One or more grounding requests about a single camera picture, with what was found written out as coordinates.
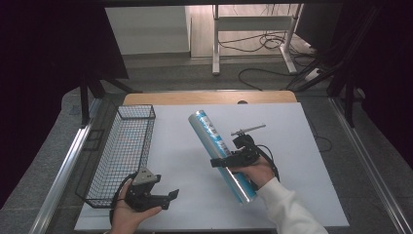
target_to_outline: metal frame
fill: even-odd
[[[63,193],[63,190],[67,184],[67,181],[70,178],[70,175],[76,165],[78,156],[80,155],[82,146],[87,138],[89,131],[91,130],[91,125],[94,121],[94,116],[100,105],[101,100],[95,99],[91,106],[91,119],[89,123],[84,127],[79,129],[75,139],[72,142],[72,145],[69,148],[69,151],[66,154],[66,157],[60,167],[60,170],[57,173],[54,183],[52,184],[51,189],[40,208],[39,213],[37,214],[36,219],[34,219],[33,225],[30,228],[29,233],[45,233],[50,221],[52,220],[53,214],[56,210],[57,204],[60,200],[60,197]]]
[[[213,52],[212,74],[219,75],[219,39],[220,31],[257,31],[257,30],[285,30],[287,31],[285,43],[280,46],[280,51],[290,74],[297,73],[294,62],[289,54],[289,45],[298,21],[302,4],[298,4],[292,17],[220,17],[219,5],[214,5],[213,15]]]
[[[370,178],[371,183],[373,184],[377,194],[383,202],[383,205],[388,211],[389,216],[393,221],[398,233],[413,233],[412,228],[406,220],[403,210],[398,205],[398,202],[395,199],[394,194],[392,193],[392,191],[380,175],[379,170],[376,168],[376,165],[374,164],[369,152],[364,147],[364,144],[359,138],[357,130],[355,128],[352,128],[352,126],[346,120],[346,117],[343,115],[344,110],[341,106],[340,100],[337,97],[330,97],[329,100],[335,113],[337,114],[338,119],[340,120],[341,125],[343,126],[344,131],[347,134],[347,137],[349,138],[350,142],[355,148],[358,158],[361,164],[363,165],[365,171],[367,172],[367,175]]]

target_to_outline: white table surface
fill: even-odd
[[[241,206],[188,122],[204,110],[230,150],[231,132],[261,124],[249,134],[268,146],[279,169],[281,183],[296,191],[308,210],[324,226],[348,226],[337,194],[300,103],[155,105],[157,115],[148,168],[162,175],[152,194],[179,189],[169,209],[139,226],[145,231],[210,231],[271,229],[262,200]],[[84,205],[75,230],[110,229],[108,210]]]

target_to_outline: black wire basket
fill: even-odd
[[[104,147],[99,147],[96,157],[89,157],[79,180],[76,194],[84,202],[93,208],[110,208],[124,178],[146,167],[155,118],[154,108],[149,104],[117,108]]]

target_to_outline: human hand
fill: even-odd
[[[262,156],[251,166],[230,168],[230,171],[233,173],[243,173],[258,186],[258,189],[275,176],[270,164]]]
[[[142,213],[134,211],[125,202],[125,196],[130,184],[131,179],[129,179],[122,187],[114,210],[112,229],[109,232],[110,234],[132,234],[143,220],[156,215],[162,210],[161,207],[156,207]]]

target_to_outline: black cloth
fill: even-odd
[[[128,74],[103,8],[18,0],[1,1],[0,9],[3,206],[80,77]]]

